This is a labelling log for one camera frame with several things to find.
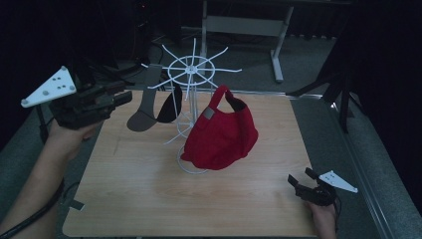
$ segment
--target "gray carpet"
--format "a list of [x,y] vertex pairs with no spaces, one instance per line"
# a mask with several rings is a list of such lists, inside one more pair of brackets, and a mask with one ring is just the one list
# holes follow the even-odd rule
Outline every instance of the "gray carpet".
[[[165,38],[156,42],[165,44],[176,56],[191,54],[191,38],[184,40],[179,47]],[[214,78],[217,85],[224,83],[234,91],[285,93],[315,80],[334,41],[286,39],[280,58],[285,76],[282,84],[274,81],[270,62],[269,52],[275,45],[274,39],[241,44],[224,42],[221,37],[216,37],[209,43],[209,57],[222,51],[225,45],[229,47],[224,55],[213,61],[217,68],[243,70],[241,73],[219,72]],[[158,48],[151,48],[150,57],[152,63],[158,62]],[[162,64],[166,66],[173,60],[164,53]],[[142,88],[144,72],[128,79]],[[325,87],[309,94],[320,95]],[[420,215],[370,121],[358,108],[350,106],[354,117],[347,120],[349,134],[345,134],[336,121],[336,111],[318,97],[292,99],[292,105],[314,170],[320,173],[334,170],[359,188],[357,194],[337,191],[342,200],[338,238],[422,238]],[[66,175],[68,187],[81,180],[94,144],[95,138],[85,142],[78,158],[72,161]],[[36,114],[31,113],[0,154],[0,218],[4,217],[24,183],[41,147],[38,120]],[[72,187],[62,201],[58,238],[68,238],[61,233],[61,227],[76,190],[76,186]]]

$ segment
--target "black cable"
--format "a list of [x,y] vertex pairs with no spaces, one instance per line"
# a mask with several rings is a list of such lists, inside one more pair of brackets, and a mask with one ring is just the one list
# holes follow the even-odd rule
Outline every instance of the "black cable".
[[38,119],[40,120],[40,138],[43,143],[46,143],[47,138],[49,137],[49,130],[47,129],[47,123],[44,121],[43,110],[41,105],[36,105],[35,109],[37,110]]
[[0,235],[0,239],[8,239],[12,238],[16,234],[18,234],[20,231],[40,219],[42,216],[44,216],[50,209],[57,203],[57,201],[60,198],[60,195],[63,192],[63,188],[65,187],[65,181],[62,180],[60,183],[59,188],[56,190],[52,198],[47,202],[47,204],[41,208],[39,211],[34,213],[32,216],[28,217],[26,220],[22,221],[18,225],[14,226],[12,229],[6,231],[2,235]]

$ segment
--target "white wire hat rack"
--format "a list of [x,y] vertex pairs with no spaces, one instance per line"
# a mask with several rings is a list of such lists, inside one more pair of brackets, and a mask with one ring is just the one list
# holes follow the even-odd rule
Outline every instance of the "white wire hat rack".
[[[217,53],[216,55],[210,58],[197,56],[195,54],[196,39],[194,38],[192,55],[178,58],[173,53],[171,53],[164,45],[161,45],[161,46],[165,52],[167,52],[170,56],[174,58],[174,61],[168,67],[162,67],[162,69],[167,71],[167,75],[169,79],[160,84],[157,84],[153,87],[148,87],[148,88],[157,89],[159,87],[162,87],[170,83],[171,88],[174,89],[173,83],[176,83],[176,84],[179,84],[180,86],[186,87],[185,101],[189,100],[189,112],[180,113],[183,116],[183,119],[180,119],[179,117],[176,118],[176,127],[177,127],[178,134],[174,138],[172,138],[171,140],[165,143],[165,144],[168,144],[180,136],[187,137],[186,133],[195,125],[196,120],[199,117],[198,105],[197,105],[197,86],[201,86],[208,83],[211,89],[213,87],[218,88],[218,86],[213,83],[213,78],[216,72],[238,73],[238,72],[241,72],[242,69],[229,70],[229,69],[215,68],[215,65],[213,64],[212,60],[223,55],[228,50],[228,47],[226,47],[223,51]],[[174,110],[177,113],[176,100],[175,100],[174,94],[173,94],[173,102],[174,102]],[[183,146],[180,148],[178,152],[177,159],[178,159],[178,163],[180,167],[184,171],[189,172],[189,173],[203,173],[207,171],[207,170],[203,170],[199,172],[191,171],[183,167],[180,162],[180,153],[181,153],[182,148]]]

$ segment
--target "robotic arm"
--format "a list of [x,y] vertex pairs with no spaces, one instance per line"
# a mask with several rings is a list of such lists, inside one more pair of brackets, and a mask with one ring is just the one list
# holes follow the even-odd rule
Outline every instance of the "robotic arm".
[[44,102],[50,103],[53,117],[60,126],[78,129],[92,123],[109,119],[116,107],[132,100],[131,92],[123,92],[125,82],[92,85],[78,92],[66,67],[62,67],[28,98],[22,107],[28,108]]

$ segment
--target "dark background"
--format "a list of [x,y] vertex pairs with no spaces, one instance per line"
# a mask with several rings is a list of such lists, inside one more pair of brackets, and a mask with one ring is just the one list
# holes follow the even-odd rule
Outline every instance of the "dark background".
[[[0,147],[31,110],[21,108],[21,100],[62,65],[72,62],[74,53],[115,67],[118,59],[135,62],[147,58],[151,23],[176,43],[180,41],[180,26],[200,26],[201,15],[192,14],[201,13],[200,1],[170,2],[1,1]],[[46,3],[59,6],[54,8],[56,16],[46,14],[46,9],[40,7]],[[255,11],[243,9],[245,12],[236,14],[272,17],[279,13],[265,6]],[[295,10],[289,28],[289,34],[305,35],[306,39],[312,35],[338,37],[319,76],[348,66],[352,89],[419,211],[422,210],[421,12],[419,1],[390,0],[381,4],[359,1],[358,7],[348,10],[301,6]],[[63,26],[65,35],[58,33],[57,26]]]

